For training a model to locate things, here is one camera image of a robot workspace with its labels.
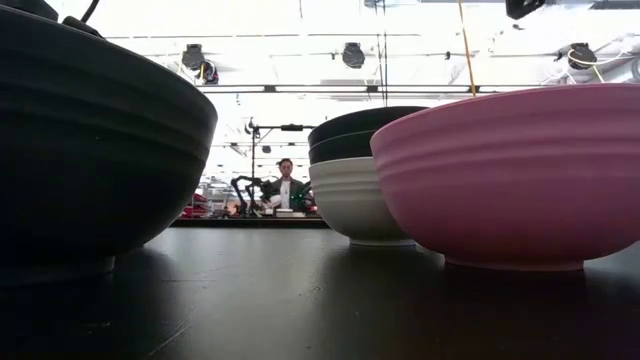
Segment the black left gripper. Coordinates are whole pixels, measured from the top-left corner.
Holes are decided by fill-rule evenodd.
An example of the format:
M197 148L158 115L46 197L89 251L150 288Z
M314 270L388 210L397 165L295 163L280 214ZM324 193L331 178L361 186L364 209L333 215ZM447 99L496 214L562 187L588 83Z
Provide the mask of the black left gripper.
M57 22L59 17L58 12L46 0L0 0L0 5L54 22Z

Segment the pink ribbed bowl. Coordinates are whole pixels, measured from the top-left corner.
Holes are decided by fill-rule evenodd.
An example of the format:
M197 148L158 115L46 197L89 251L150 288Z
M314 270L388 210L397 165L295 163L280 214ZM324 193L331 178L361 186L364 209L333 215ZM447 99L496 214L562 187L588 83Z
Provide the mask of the pink ribbed bowl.
M456 265L567 271L640 241L640 85L467 99L382 127L371 150L404 232Z

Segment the white ribbed bowl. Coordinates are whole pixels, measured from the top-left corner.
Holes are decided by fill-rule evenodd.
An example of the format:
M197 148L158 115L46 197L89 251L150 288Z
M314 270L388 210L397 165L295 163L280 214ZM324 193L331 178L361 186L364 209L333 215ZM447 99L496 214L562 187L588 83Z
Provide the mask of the white ribbed bowl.
M413 246L391 215L372 157L329 160L309 167L318 212L352 245Z

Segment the person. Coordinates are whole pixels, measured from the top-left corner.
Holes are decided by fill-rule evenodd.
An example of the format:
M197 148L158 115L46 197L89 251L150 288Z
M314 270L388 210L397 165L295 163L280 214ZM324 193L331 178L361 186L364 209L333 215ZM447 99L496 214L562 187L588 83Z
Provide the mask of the person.
M289 158L281 159L278 162L278 167L281 176L272 184L271 207L306 213L305 198L310 191L310 183L303 183L292 177L293 163Z

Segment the black aluminium table frame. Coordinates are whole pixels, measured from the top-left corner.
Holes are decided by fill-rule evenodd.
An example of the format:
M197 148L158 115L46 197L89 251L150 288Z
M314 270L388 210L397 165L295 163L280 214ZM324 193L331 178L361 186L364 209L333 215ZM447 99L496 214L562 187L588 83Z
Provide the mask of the black aluminium table frame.
M175 228L247 228L247 229L326 229L322 218L229 218L196 219L179 218Z

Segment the red bins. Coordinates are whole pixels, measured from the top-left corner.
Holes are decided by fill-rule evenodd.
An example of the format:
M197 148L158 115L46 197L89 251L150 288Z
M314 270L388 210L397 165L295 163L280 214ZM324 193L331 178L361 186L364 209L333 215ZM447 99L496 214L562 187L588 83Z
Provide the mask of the red bins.
M181 218L206 218L209 216L210 208L208 199L200 194L194 193L181 213Z

